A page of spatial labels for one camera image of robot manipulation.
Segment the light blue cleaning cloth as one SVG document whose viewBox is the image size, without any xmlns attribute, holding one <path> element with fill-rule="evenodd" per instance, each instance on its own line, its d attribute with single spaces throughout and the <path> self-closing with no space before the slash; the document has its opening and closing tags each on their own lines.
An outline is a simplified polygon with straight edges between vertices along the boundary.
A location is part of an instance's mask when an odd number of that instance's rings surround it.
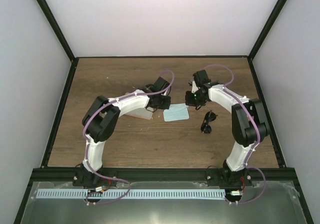
<svg viewBox="0 0 320 224">
<path fill-rule="evenodd" d="M 165 122 L 189 119 L 188 106 L 185 103 L 171 104 L 169 109 L 164 110 L 163 118 Z"/>
</svg>

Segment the pink glasses case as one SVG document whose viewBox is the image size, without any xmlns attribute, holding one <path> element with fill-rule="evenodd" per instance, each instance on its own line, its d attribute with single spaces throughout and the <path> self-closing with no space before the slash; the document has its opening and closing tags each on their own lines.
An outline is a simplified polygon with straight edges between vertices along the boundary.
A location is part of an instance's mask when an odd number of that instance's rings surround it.
<svg viewBox="0 0 320 224">
<path fill-rule="evenodd" d="M 152 111 L 150 107 L 147 107 L 149 103 L 149 97 L 147 95 L 139 95 L 140 92 L 127 92 L 125 94 L 127 99 L 124 99 L 124 106 L 121 109 L 121 116 L 128 115 L 132 117 L 142 118 L 146 120 L 151 120 Z"/>
</svg>

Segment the black sunglasses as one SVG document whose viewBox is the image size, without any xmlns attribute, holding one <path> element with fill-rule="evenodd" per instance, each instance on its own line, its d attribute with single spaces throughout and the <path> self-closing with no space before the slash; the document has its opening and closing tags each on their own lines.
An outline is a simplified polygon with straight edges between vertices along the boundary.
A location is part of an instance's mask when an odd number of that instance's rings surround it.
<svg viewBox="0 0 320 224">
<path fill-rule="evenodd" d="M 212 128 L 209 124 L 210 122 L 215 121 L 216 118 L 217 115 L 212 110 L 208 111 L 200 127 L 201 132 L 205 134 L 210 134 L 212 132 Z"/>
</svg>

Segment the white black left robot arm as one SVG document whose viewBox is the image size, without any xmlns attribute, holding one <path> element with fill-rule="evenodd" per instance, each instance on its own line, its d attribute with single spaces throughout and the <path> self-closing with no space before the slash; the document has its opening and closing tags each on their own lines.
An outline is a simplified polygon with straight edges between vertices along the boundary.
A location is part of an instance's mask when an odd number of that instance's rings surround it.
<svg viewBox="0 0 320 224">
<path fill-rule="evenodd" d="M 173 82 L 158 77 L 155 83 L 145 85 L 132 93 L 120 97 L 98 96 L 82 119 L 83 137 L 86 141 L 84 159 L 75 179 L 81 183 L 98 185 L 102 180 L 99 171 L 106 141 L 113 134 L 118 119 L 136 110 L 167 110 L 171 104 L 169 96 Z"/>
</svg>

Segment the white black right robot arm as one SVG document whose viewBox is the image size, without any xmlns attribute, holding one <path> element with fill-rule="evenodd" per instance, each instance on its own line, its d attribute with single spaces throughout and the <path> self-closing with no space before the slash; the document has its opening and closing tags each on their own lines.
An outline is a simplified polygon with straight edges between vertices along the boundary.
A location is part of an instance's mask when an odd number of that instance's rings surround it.
<svg viewBox="0 0 320 224">
<path fill-rule="evenodd" d="M 185 93 L 186 105 L 199 110 L 206 103 L 215 102 L 231 114 L 235 143 L 220 174 L 225 184 L 234 185 L 244 176 L 244 170 L 256 146 L 270 133 L 262 101 L 240 96 L 223 83 L 211 81 L 205 70 L 195 72 L 189 85 L 191 90 Z"/>
</svg>

